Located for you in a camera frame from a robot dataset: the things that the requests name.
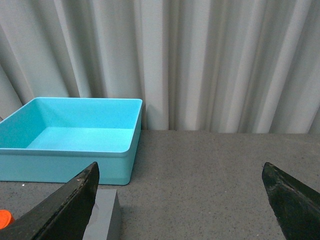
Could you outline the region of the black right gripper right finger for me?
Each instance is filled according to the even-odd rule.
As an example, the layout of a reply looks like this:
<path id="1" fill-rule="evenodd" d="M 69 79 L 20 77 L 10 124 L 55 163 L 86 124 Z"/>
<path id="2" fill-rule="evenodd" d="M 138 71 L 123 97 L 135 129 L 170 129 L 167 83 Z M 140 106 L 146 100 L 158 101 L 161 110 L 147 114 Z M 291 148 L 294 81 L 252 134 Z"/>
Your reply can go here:
<path id="1" fill-rule="evenodd" d="M 268 201 L 287 240 L 320 238 L 320 193 L 266 162 L 262 181 Z"/>

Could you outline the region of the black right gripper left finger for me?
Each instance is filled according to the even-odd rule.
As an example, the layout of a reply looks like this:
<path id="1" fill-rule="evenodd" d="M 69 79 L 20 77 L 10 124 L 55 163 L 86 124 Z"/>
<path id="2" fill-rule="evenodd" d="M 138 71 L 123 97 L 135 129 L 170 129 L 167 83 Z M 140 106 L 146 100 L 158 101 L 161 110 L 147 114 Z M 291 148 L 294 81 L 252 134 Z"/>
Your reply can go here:
<path id="1" fill-rule="evenodd" d="M 93 162 L 14 223 L 2 240 L 81 240 L 89 223 L 100 178 Z"/>

